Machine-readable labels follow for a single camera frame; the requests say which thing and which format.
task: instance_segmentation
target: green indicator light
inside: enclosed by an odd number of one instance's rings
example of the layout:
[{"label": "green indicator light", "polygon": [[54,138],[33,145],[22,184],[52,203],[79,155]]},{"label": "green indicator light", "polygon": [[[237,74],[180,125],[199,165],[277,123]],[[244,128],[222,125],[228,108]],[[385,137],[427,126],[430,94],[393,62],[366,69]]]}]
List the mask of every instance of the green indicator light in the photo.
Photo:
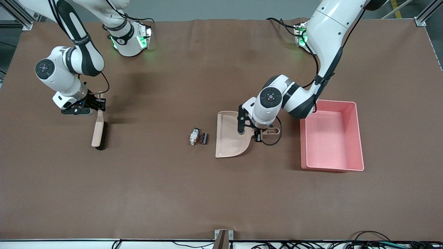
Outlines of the green indicator light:
[{"label": "green indicator light", "polygon": [[137,40],[139,41],[141,48],[146,48],[146,39],[145,38],[137,36]]},{"label": "green indicator light", "polygon": [[117,45],[115,45],[115,42],[114,42],[114,39],[112,38],[112,36],[111,36],[111,41],[114,44],[114,48],[117,49]]},{"label": "green indicator light", "polygon": [[[307,41],[307,34],[306,33],[303,35],[303,39],[304,39],[305,42]],[[300,39],[300,42],[299,42],[300,46],[304,46],[305,45],[305,42],[303,41],[303,39]]]}]

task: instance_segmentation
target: table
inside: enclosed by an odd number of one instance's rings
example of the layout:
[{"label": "table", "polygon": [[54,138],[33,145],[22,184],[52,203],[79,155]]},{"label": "table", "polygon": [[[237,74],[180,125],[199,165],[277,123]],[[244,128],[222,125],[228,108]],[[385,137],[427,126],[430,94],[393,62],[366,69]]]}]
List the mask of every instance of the table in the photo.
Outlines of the table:
[{"label": "table", "polygon": [[[152,50],[125,58],[101,23],[86,23],[111,83],[104,151],[95,117],[68,117],[34,75],[58,45],[55,23],[23,32],[0,90],[1,238],[443,240],[443,75],[424,27],[362,20],[322,99],[357,103],[365,170],[300,168],[299,121],[284,111],[282,140],[216,159],[217,113],[237,110],[273,75],[301,85],[312,57],[278,24],[157,22]],[[82,76],[90,89],[104,80]],[[194,127],[209,145],[188,145]]]}]

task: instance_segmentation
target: floor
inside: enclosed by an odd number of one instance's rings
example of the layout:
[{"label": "floor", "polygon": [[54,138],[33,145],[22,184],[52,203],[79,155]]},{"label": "floor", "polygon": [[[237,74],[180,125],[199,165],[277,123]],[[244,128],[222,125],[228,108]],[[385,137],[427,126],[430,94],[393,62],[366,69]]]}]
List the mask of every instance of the floor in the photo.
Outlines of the floor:
[{"label": "floor", "polygon": [[[151,17],[156,21],[188,21],[193,19],[266,19],[276,17],[293,19],[309,17],[321,0],[132,0],[125,12],[133,17]],[[431,0],[414,0],[401,9],[402,18],[417,16]],[[98,22],[98,18],[83,7],[68,0],[83,22]],[[379,19],[393,10],[393,5],[400,5],[404,0],[390,0],[385,6],[374,12],[366,12],[363,18]],[[0,8],[0,19],[5,19],[5,12]],[[427,31],[434,45],[436,54],[443,59],[443,7],[439,8],[426,22]],[[0,28],[0,70],[7,72],[9,63],[19,41],[21,30]]]}]

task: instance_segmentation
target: black circular joint cap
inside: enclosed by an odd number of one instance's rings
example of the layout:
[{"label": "black circular joint cap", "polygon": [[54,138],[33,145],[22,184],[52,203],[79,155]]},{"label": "black circular joint cap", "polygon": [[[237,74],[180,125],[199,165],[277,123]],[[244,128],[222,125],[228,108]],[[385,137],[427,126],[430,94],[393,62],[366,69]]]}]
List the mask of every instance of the black circular joint cap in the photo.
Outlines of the black circular joint cap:
[{"label": "black circular joint cap", "polygon": [[268,87],[260,94],[260,104],[265,108],[276,107],[282,101],[280,91],[275,87]]},{"label": "black circular joint cap", "polygon": [[47,79],[54,72],[54,63],[49,59],[43,59],[35,66],[35,74],[40,79]]},{"label": "black circular joint cap", "polygon": [[270,90],[264,96],[266,97],[267,101],[274,102],[276,100],[277,93],[272,91],[272,90]]}]

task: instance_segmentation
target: small toy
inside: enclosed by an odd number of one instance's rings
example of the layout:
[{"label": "small toy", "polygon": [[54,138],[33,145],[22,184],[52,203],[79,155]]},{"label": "small toy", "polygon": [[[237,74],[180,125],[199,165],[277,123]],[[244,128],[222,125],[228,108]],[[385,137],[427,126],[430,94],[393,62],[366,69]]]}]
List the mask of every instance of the small toy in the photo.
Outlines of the small toy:
[{"label": "small toy", "polygon": [[208,144],[208,134],[202,133],[199,138],[200,144]]},{"label": "small toy", "polygon": [[194,128],[194,130],[191,133],[191,137],[189,138],[189,141],[191,142],[191,145],[194,146],[195,143],[198,142],[198,137],[200,135],[200,129]]}]

